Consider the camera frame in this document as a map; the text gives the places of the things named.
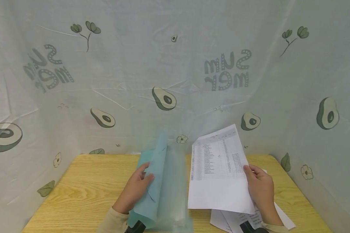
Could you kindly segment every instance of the white paper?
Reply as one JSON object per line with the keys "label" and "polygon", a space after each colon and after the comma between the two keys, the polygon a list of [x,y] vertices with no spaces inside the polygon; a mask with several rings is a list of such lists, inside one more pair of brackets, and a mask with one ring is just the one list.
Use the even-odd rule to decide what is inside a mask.
{"label": "white paper", "polygon": [[282,211],[282,210],[280,209],[280,207],[279,207],[276,203],[275,203],[275,208],[276,208],[276,211],[277,211],[277,213],[278,213],[278,215],[279,215],[281,221],[283,222],[284,226],[285,226],[286,228],[288,228],[288,230],[291,230],[291,229],[293,229],[293,228],[296,227],[295,224],[293,223],[293,221],[290,220],[290,218],[288,217],[288,215],[286,215],[286,214],[284,213],[284,211]]}
{"label": "white paper", "polygon": [[[291,230],[291,229],[296,227],[295,224],[293,223],[293,221],[290,220],[290,218],[280,209],[280,207],[276,203],[275,203],[275,208],[276,208],[276,211],[277,211],[281,221],[283,222],[284,226],[288,230]],[[243,213],[234,213],[234,212],[230,212],[230,211],[221,211],[221,213],[224,216],[224,219],[226,220],[227,225],[231,229],[232,233],[242,233],[240,225],[246,221],[249,221],[250,225],[254,229],[262,227],[262,217],[261,217],[261,214],[257,208],[256,208],[256,213],[253,215],[243,214]],[[215,216],[216,216],[215,214],[214,214],[214,216],[213,215],[211,216],[210,223],[212,221],[213,222],[216,221],[216,220],[212,219]],[[218,220],[218,221],[219,221],[219,223],[218,223],[219,226],[222,226],[223,224],[225,224],[225,223],[221,223],[221,220]]]}
{"label": "white paper", "polygon": [[217,228],[232,233],[226,219],[224,218],[222,211],[218,209],[211,210],[210,224],[216,226]]}
{"label": "white paper", "polygon": [[192,145],[188,208],[254,214],[244,165],[236,125],[199,137]]}

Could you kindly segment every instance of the curtain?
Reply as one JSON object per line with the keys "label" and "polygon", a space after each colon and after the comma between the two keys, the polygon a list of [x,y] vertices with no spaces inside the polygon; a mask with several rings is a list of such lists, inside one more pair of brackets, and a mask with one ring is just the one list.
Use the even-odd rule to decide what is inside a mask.
{"label": "curtain", "polygon": [[0,1],[0,232],[81,153],[231,124],[350,232],[350,0]]}

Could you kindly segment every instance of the wooden table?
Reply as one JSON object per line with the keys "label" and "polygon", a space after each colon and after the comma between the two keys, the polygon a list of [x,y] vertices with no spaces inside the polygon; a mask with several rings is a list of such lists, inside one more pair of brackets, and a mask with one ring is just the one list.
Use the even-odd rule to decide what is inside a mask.
{"label": "wooden table", "polygon": [[[22,232],[96,232],[135,171],[138,159],[139,155],[77,156]],[[274,157],[248,155],[247,159],[273,177],[275,202],[296,225],[290,232],[331,232]],[[189,173],[190,155],[186,161]],[[224,232],[210,225],[210,210],[190,210],[190,216],[195,233]]]}

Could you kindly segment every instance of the beige sleeve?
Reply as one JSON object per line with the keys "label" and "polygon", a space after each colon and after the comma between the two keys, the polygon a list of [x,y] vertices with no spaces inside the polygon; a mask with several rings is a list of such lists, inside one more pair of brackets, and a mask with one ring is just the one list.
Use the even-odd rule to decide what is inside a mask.
{"label": "beige sleeve", "polygon": [[285,226],[275,226],[275,225],[269,225],[266,223],[262,223],[262,226],[269,233],[289,233],[288,228],[286,228]]}
{"label": "beige sleeve", "polygon": [[124,233],[127,230],[128,214],[110,208],[96,233]]}

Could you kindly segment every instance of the black object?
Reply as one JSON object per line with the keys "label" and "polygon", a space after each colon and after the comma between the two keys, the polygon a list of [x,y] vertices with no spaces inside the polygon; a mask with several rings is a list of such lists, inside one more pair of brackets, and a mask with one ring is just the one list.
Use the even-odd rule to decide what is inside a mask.
{"label": "black object", "polygon": [[124,233],[143,233],[146,226],[141,222],[137,221],[133,228],[128,227]]}
{"label": "black object", "polygon": [[240,227],[244,233],[268,233],[268,231],[264,228],[257,228],[254,230],[248,221],[242,223]]}

